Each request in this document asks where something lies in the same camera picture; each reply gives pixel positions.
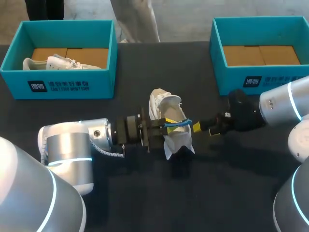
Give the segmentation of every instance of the shoe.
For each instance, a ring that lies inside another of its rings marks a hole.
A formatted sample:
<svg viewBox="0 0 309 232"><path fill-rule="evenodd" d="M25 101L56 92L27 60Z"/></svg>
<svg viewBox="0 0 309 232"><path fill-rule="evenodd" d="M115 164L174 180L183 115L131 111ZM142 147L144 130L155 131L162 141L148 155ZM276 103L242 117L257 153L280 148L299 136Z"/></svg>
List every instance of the shoe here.
<svg viewBox="0 0 309 232"><path fill-rule="evenodd" d="M169 118L176 122L183 121L186 116L180 107L182 99L172 95L163 89L152 91L149 99L149 117L151 120ZM164 151L166 159L169 160L182 146L186 146L193 153L191 128L189 125L178 127L173 132L164 136Z"/></svg>
<svg viewBox="0 0 309 232"><path fill-rule="evenodd" d="M73 70L73 69L101 69L97 66L81 64L70 58L64 58L57 54L48 57L45 61L34 61L26 58L23 62L23 70Z"/></svg>

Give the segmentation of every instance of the floor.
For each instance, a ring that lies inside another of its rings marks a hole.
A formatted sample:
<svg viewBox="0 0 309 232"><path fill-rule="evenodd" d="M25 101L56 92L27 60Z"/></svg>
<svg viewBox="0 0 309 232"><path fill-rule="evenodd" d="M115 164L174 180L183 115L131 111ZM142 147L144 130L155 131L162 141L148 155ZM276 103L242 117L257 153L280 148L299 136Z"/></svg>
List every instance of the floor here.
<svg viewBox="0 0 309 232"><path fill-rule="evenodd" d="M308 0L153 0L163 42L208 40L213 17L303 15ZM115 19L110 0L65 0L65 19ZM28 20L24 0L0 0L0 44L9 44L22 20ZM117 38L125 35L116 26Z"/></svg>

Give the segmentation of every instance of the dark table surface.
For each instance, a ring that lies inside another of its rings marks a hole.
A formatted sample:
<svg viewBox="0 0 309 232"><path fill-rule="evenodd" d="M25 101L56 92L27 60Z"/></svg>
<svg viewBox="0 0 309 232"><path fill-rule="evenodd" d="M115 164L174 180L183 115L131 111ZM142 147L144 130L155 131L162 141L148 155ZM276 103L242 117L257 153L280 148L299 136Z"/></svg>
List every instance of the dark table surface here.
<svg viewBox="0 0 309 232"><path fill-rule="evenodd" d="M118 45L112 100L15 101L0 78L0 136L39 160L40 127L135 114L154 88L181 96L193 121L226 106L218 94L208 42ZM8 46L0 46L0 61ZM297 162L292 125L193 135L196 154L167 162L129 147L126 159L94 155L94 190L84 196L87 232L274 232L273 199Z"/></svg>

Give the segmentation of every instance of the blue box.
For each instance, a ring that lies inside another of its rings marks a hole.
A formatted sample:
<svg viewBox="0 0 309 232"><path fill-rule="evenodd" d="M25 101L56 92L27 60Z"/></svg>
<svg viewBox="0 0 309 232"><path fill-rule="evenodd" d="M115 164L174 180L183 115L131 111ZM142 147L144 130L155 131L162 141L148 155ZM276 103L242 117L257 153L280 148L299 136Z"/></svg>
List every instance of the blue box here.
<svg viewBox="0 0 309 232"><path fill-rule="evenodd" d="M107 68L24 71L23 60L30 58L35 48L108 48ZM0 73L15 99L106 99L114 94L116 63L113 21L25 21L13 38ZM56 82L78 83L79 87L54 88L50 83Z"/></svg>
<svg viewBox="0 0 309 232"><path fill-rule="evenodd" d="M223 46L293 46L301 65L228 66ZM210 53L220 95L260 94L309 75L309 25L302 16L214 18Z"/></svg>

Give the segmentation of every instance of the open shoe box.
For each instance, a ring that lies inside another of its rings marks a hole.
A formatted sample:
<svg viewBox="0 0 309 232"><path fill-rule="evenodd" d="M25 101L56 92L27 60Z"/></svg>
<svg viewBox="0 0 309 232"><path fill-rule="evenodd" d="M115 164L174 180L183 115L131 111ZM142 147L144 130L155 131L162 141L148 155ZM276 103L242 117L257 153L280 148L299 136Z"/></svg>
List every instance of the open shoe box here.
<svg viewBox="0 0 309 232"><path fill-rule="evenodd" d="M220 95L260 94L309 75L302 16L214 18L210 53Z"/></svg>
<svg viewBox="0 0 309 232"><path fill-rule="evenodd" d="M58 54L96 70L22 70L23 60ZM15 99L105 99L114 93L117 40L113 21L25 21L0 73Z"/></svg>

